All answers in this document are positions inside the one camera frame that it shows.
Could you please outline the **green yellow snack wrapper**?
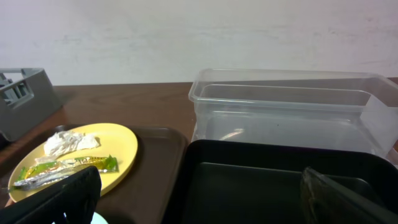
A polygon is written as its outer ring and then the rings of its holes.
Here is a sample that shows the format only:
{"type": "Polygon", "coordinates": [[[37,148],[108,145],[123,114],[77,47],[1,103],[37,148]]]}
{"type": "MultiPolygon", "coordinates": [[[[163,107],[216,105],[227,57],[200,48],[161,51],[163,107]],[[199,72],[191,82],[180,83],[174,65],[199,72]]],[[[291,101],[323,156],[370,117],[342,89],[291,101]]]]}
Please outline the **green yellow snack wrapper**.
{"type": "Polygon", "coordinates": [[[63,180],[89,166],[97,168],[99,173],[118,172],[118,161],[115,157],[76,157],[62,161],[50,161],[30,167],[23,167],[17,180],[8,187],[13,190],[29,191],[41,186],[63,180]]]}

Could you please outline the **light blue bowl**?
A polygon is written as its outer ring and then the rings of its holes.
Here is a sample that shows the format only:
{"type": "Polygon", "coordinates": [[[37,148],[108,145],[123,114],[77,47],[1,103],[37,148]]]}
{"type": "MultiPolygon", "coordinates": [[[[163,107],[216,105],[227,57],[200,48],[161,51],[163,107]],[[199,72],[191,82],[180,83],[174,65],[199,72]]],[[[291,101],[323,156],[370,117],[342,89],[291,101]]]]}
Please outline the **light blue bowl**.
{"type": "Polygon", "coordinates": [[[108,222],[98,213],[94,213],[91,219],[91,224],[108,224],[108,222]]]}

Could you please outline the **white napkin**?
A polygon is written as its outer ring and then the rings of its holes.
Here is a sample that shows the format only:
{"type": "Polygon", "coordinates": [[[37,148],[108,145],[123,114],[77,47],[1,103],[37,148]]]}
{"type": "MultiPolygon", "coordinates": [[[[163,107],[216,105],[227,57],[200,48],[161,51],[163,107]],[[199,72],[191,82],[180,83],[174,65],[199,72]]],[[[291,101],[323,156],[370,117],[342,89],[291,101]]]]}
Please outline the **white napkin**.
{"type": "Polygon", "coordinates": [[[44,144],[46,156],[62,156],[70,152],[93,149],[100,146],[93,134],[61,131],[49,137],[44,144]]]}

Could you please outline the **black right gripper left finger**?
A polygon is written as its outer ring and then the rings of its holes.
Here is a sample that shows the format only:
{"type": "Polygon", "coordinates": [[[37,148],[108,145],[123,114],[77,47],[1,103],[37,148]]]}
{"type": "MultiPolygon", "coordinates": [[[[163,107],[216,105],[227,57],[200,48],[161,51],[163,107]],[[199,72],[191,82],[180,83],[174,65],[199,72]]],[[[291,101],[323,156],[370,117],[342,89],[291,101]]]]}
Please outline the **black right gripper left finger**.
{"type": "Polygon", "coordinates": [[[90,166],[1,209],[1,224],[90,223],[100,192],[100,173],[90,166]]]}

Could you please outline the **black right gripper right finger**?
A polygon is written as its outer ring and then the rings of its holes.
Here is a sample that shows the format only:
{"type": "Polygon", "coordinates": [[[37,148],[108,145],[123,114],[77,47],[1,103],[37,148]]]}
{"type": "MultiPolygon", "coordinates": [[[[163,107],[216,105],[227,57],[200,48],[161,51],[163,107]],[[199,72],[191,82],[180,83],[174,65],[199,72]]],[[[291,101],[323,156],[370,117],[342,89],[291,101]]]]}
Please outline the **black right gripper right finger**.
{"type": "Polygon", "coordinates": [[[393,224],[397,214],[306,167],[300,181],[305,220],[310,224],[393,224]]]}

